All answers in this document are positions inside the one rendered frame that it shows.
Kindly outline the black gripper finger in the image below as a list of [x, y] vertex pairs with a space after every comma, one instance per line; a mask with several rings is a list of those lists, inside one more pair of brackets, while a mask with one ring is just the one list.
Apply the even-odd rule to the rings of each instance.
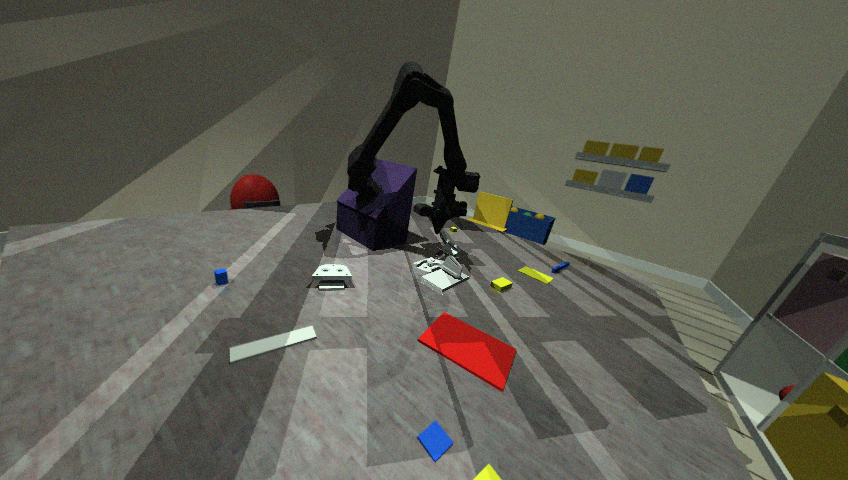
[[433, 223], [435, 234], [438, 234], [440, 222], [444, 217], [442, 217], [442, 216], [441, 217], [435, 217], [434, 215], [431, 215], [430, 217], [431, 217], [431, 220], [432, 220], [432, 223]]
[[446, 221], [452, 218], [452, 217], [450, 217], [450, 216], [445, 216], [445, 215], [443, 215], [443, 214], [442, 214], [441, 216], [442, 216], [442, 217], [444, 217], [444, 218], [443, 218], [443, 219], [441, 220], [441, 222], [440, 222], [440, 227], [439, 227], [438, 234], [439, 234], [439, 232], [441, 231], [441, 229], [442, 229], [442, 227], [444, 226], [444, 224], [446, 223]]

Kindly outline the pale grey flat bar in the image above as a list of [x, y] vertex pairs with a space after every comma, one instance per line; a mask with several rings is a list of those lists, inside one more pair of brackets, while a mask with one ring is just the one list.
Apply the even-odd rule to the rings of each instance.
[[312, 326], [230, 348], [230, 365], [316, 339]]

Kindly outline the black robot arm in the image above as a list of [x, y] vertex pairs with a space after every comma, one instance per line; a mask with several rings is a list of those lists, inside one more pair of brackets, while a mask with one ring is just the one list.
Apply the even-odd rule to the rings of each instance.
[[[439, 174], [437, 188], [475, 193], [478, 190], [480, 175], [467, 172], [467, 164], [461, 151], [454, 113], [454, 99], [449, 89], [440, 85], [422, 67], [414, 61], [405, 62], [396, 78], [392, 95], [374, 126], [362, 144], [357, 146], [348, 157], [348, 189], [357, 191], [360, 201], [375, 201], [382, 185], [371, 177], [377, 168], [376, 154], [402, 117], [418, 102], [438, 108], [443, 137], [444, 161], [447, 169], [439, 166], [433, 172]], [[443, 208], [444, 207], [444, 208]], [[438, 209], [445, 210], [448, 216], [460, 217], [466, 212], [467, 203], [456, 201], [455, 195], [444, 195]]]

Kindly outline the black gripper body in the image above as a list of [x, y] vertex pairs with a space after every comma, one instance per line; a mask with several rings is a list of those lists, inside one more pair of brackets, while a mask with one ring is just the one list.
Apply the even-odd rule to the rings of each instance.
[[455, 195], [455, 197], [456, 197], [456, 194], [454, 194], [454, 191], [448, 191], [448, 190], [443, 190], [443, 189], [439, 189], [439, 188], [437, 188], [437, 190], [434, 190], [434, 193], [436, 194], [435, 195], [435, 201], [432, 202], [432, 204], [431, 204], [431, 205], [433, 205], [433, 207], [431, 207], [431, 206], [429, 206], [425, 203], [416, 203], [413, 211], [416, 212], [417, 214], [421, 215], [421, 216], [434, 215], [435, 217], [441, 217], [442, 214], [445, 215], [445, 216], [448, 216], [448, 214], [446, 213], [446, 211], [444, 209], [443, 210], [438, 209], [439, 203], [440, 203], [441, 199], [443, 198], [443, 196], [445, 194], [448, 195], [448, 198], [451, 198], [452, 195]]

